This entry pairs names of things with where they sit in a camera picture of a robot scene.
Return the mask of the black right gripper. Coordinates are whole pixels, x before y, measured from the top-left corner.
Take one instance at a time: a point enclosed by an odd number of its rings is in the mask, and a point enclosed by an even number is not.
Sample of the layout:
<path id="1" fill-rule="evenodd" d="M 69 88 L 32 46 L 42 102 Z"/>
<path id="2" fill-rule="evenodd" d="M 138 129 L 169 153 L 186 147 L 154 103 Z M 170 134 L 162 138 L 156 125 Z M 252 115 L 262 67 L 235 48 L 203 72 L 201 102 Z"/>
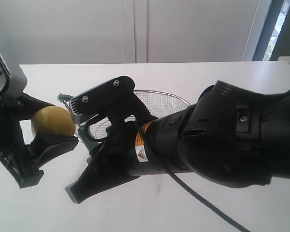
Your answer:
<path id="1" fill-rule="evenodd" d="M 65 187 L 73 203 L 128 183 L 142 175 L 190 173 L 179 141 L 194 106 L 157 118 L 141 111 L 101 113 L 91 119 L 97 124 L 107 118 L 106 136 L 90 152 L 91 161 L 76 181 Z"/>

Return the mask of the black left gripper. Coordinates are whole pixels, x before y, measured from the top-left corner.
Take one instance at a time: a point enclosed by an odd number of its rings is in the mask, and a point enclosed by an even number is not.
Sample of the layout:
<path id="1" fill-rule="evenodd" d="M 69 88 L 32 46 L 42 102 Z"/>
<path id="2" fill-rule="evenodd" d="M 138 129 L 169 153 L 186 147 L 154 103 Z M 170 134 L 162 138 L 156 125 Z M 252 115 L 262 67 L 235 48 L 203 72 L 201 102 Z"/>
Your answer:
<path id="1" fill-rule="evenodd" d="M 20 122 L 48 106 L 53 104 L 26 93 L 18 98 L 0 96 L 0 163 L 20 188 L 37 185 L 44 174 L 39 168 L 73 151 L 79 142 L 76 136 L 38 132 L 29 145 L 25 144 Z"/>

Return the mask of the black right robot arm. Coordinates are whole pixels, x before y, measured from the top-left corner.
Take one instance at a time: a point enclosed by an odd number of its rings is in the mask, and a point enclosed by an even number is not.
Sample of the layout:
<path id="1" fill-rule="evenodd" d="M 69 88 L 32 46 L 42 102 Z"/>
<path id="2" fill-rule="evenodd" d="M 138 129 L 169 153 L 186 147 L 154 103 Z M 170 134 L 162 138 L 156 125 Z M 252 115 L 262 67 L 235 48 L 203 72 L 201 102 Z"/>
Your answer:
<path id="1" fill-rule="evenodd" d="M 290 179 L 290 89 L 260 94 L 222 81 L 186 109 L 158 118 L 122 76 L 71 99 L 85 127 L 108 119 L 106 136 L 66 191 L 74 203 L 143 175 L 196 173 L 230 188 Z"/>

